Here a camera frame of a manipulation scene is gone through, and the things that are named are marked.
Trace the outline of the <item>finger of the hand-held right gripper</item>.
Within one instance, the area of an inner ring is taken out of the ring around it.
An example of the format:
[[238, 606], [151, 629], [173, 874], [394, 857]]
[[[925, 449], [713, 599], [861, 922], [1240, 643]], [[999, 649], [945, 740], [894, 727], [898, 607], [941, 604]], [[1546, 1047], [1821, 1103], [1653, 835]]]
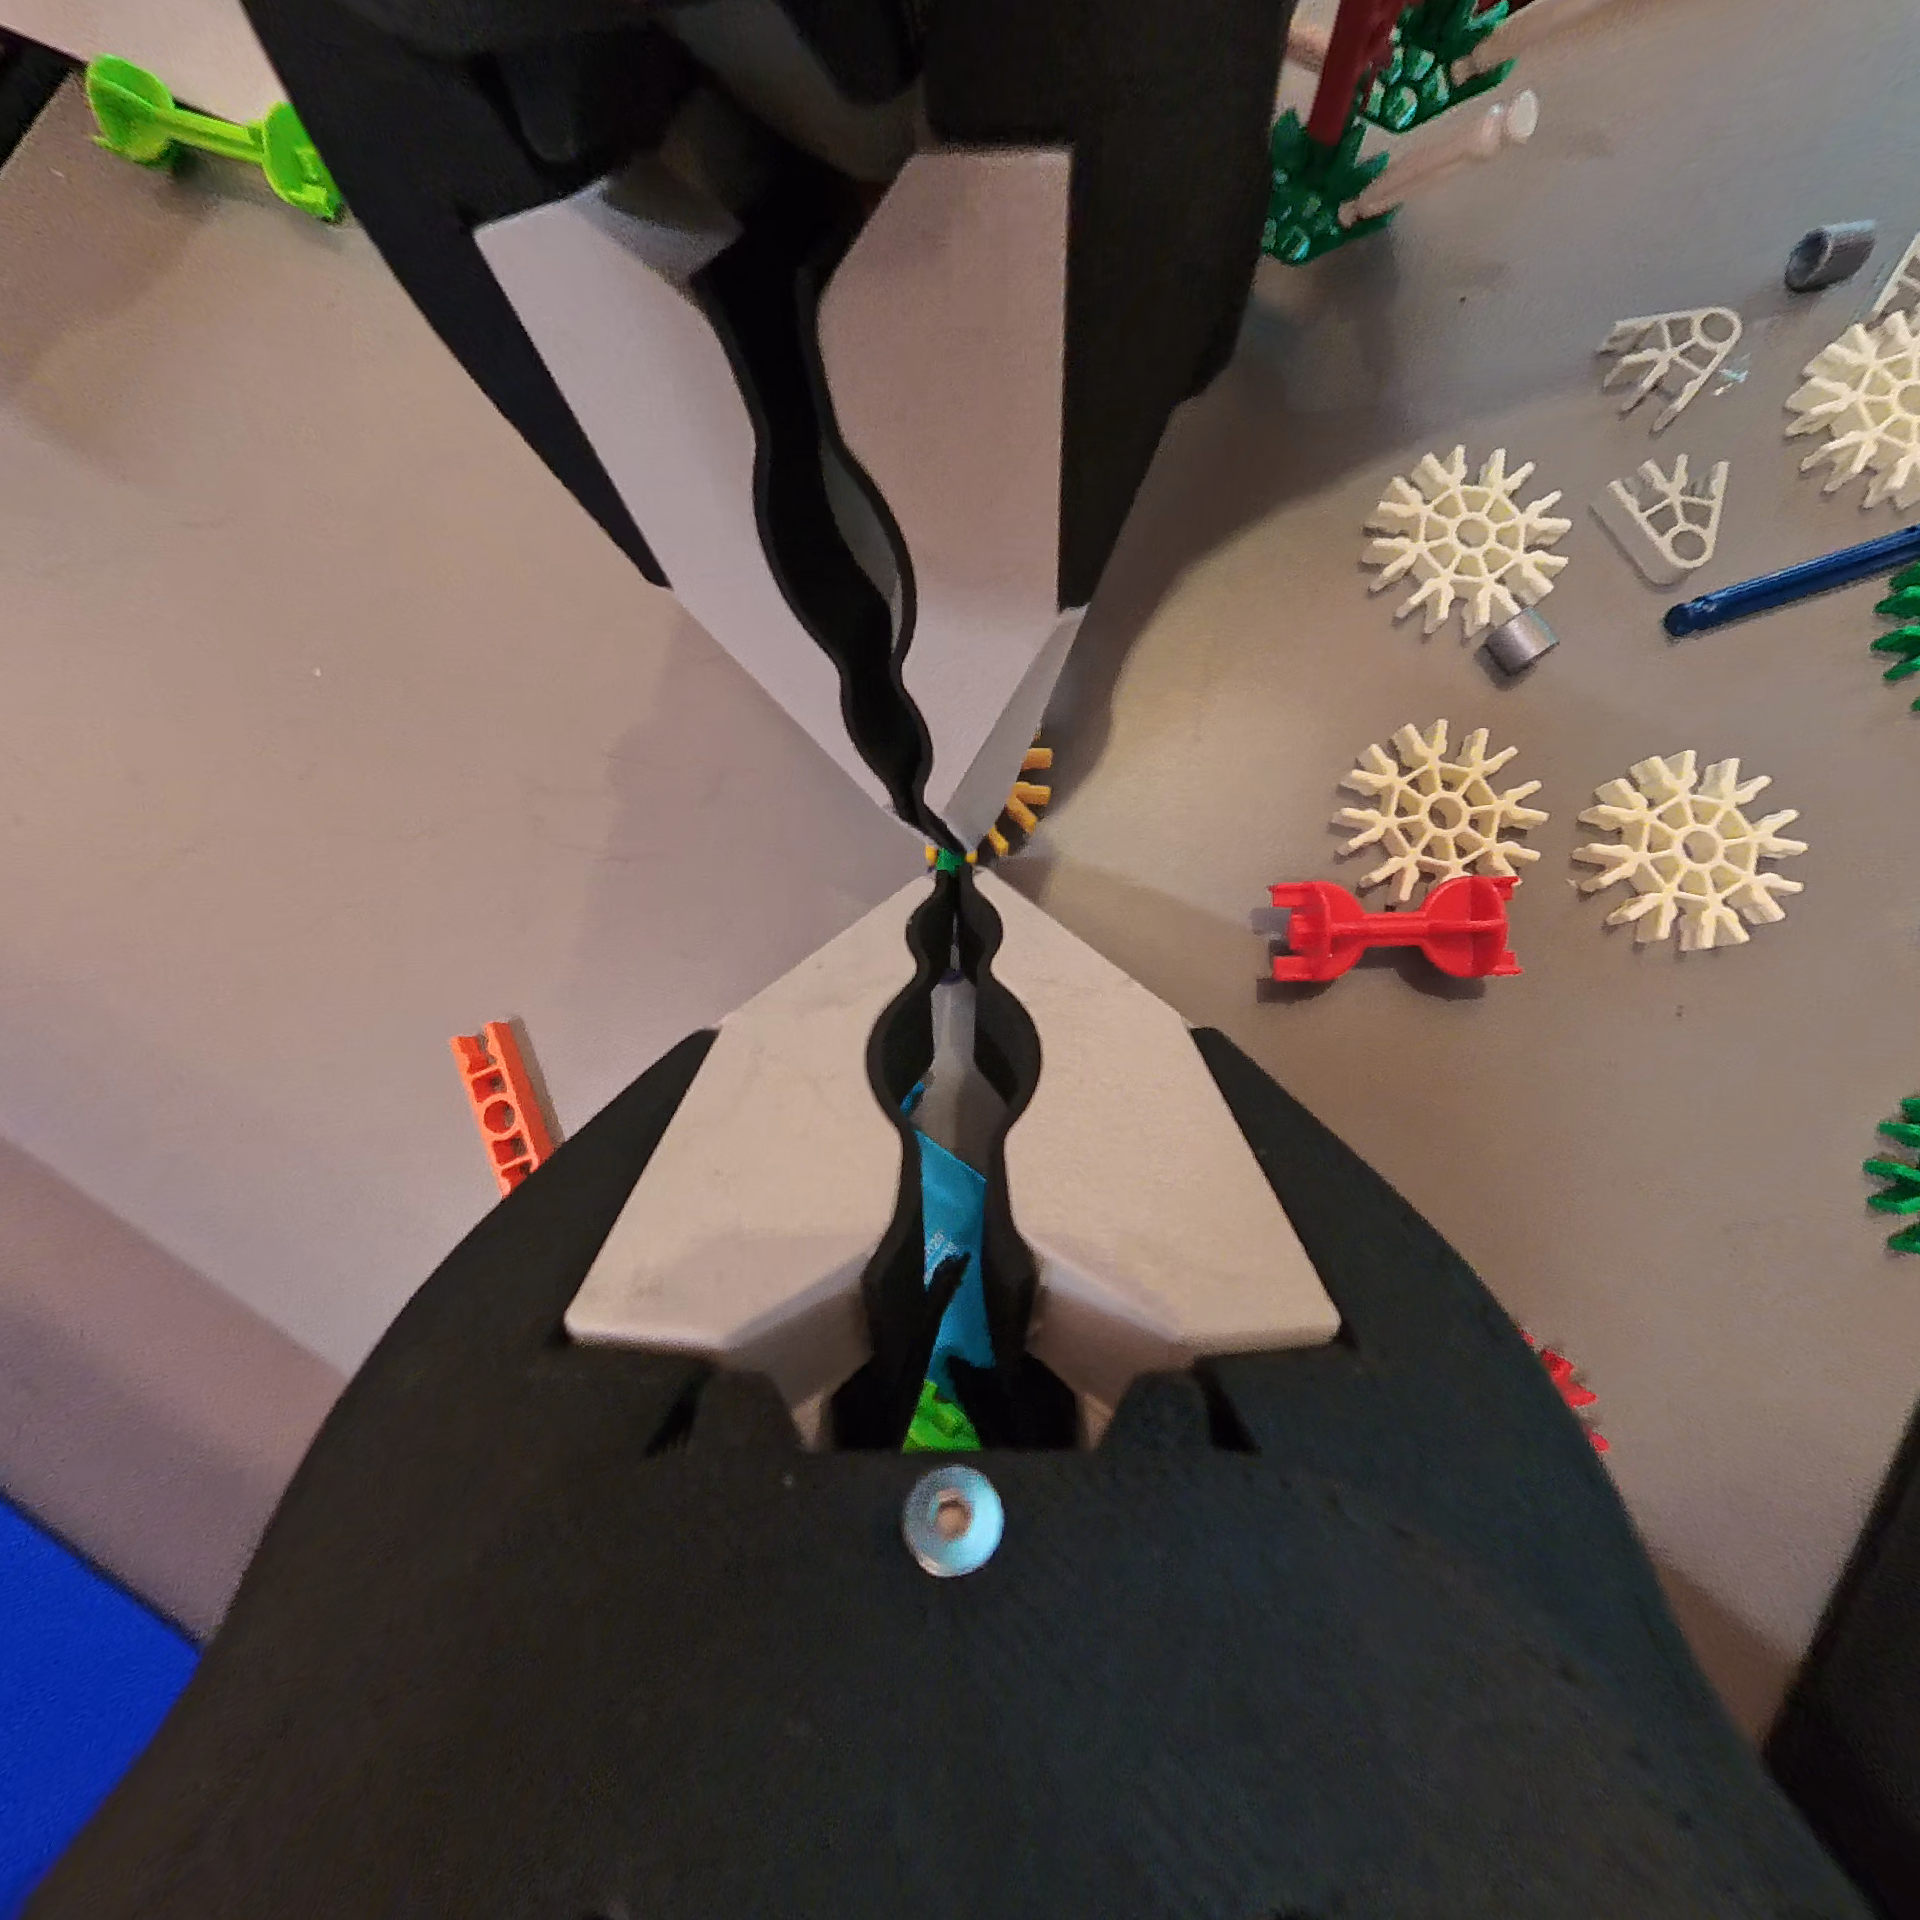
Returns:
[[911, 158], [834, 269], [821, 349], [913, 585], [925, 804], [999, 818], [1085, 613], [1062, 599], [1066, 148]]
[[477, 249], [666, 590], [868, 799], [934, 844], [965, 420], [855, 196], [574, 196]]

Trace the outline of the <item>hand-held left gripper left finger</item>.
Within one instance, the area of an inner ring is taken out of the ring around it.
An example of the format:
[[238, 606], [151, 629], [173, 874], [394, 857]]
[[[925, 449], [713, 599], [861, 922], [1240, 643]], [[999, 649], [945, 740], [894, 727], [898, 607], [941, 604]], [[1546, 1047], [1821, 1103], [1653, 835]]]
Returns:
[[916, 964], [911, 879], [727, 1014], [564, 1315], [589, 1346], [762, 1373], [818, 1421], [868, 1358], [858, 1278], [898, 1205], [900, 1133], [866, 1049]]

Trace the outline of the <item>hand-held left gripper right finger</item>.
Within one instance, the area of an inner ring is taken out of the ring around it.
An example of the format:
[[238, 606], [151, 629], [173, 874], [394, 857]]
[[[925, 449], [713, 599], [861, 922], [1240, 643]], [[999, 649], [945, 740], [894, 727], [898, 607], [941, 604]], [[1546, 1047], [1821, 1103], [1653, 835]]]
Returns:
[[1025, 1348], [1112, 1412], [1141, 1373], [1327, 1345], [1336, 1310], [1186, 1019], [1000, 879], [977, 889], [991, 975], [1040, 1036], [1002, 1147], [1040, 1266]]

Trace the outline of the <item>yellow connector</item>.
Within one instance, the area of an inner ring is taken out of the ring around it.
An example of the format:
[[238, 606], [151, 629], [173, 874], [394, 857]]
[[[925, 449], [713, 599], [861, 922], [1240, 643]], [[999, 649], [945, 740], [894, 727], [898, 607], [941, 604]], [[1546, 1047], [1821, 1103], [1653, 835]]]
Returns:
[[1025, 846], [1052, 799], [1049, 767], [1052, 747], [1040, 737], [1033, 737], [999, 815], [976, 844], [976, 865], [985, 866], [993, 860], [1005, 860]]

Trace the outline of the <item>lime green double-ended connector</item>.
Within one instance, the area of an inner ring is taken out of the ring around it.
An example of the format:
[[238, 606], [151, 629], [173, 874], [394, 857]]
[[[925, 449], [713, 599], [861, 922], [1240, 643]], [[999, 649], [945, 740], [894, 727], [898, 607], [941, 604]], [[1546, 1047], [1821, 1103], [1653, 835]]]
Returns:
[[104, 150], [168, 167], [181, 154], [253, 165], [273, 196], [324, 223], [335, 223], [344, 199], [290, 103], [277, 103], [248, 124], [181, 108], [144, 67], [113, 55], [85, 63], [82, 87]]

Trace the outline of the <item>orange slotted strip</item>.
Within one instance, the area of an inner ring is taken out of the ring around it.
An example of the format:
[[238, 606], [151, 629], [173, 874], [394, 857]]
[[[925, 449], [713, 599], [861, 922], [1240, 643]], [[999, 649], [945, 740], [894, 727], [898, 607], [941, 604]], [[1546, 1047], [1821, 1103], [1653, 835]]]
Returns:
[[514, 1022], [484, 1022], [448, 1039], [487, 1163], [503, 1195], [514, 1194], [560, 1147]]

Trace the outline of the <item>red double-ended connector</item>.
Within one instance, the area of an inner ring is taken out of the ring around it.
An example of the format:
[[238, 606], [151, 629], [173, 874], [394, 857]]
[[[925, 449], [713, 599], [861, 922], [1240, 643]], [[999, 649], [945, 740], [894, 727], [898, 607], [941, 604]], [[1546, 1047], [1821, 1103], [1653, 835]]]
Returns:
[[1454, 978], [1518, 975], [1506, 943], [1509, 876], [1454, 876], [1434, 882], [1418, 907], [1369, 911], [1329, 879], [1276, 882], [1272, 907], [1286, 911], [1286, 950], [1271, 959], [1281, 982], [1329, 982], [1370, 949], [1412, 949]]

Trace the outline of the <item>red connector piece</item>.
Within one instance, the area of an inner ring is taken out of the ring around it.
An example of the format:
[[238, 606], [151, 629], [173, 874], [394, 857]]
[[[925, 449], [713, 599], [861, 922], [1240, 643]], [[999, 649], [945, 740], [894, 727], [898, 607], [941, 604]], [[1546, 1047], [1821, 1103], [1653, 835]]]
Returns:
[[1546, 1338], [1533, 1335], [1529, 1327], [1519, 1326], [1519, 1338], [1541, 1359], [1546, 1379], [1556, 1396], [1562, 1402], [1567, 1412], [1574, 1418], [1578, 1428], [1590, 1443], [1590, 1450], [1597, 1455], [1608, 1455], [1610, 1443], [1600, 1426], [1600, 1395], [1588, 1383], [1585, 1373], [1576, 1367], [1576, 1363], [1561, 1350], [1558, 1345], [1549, 1342]]

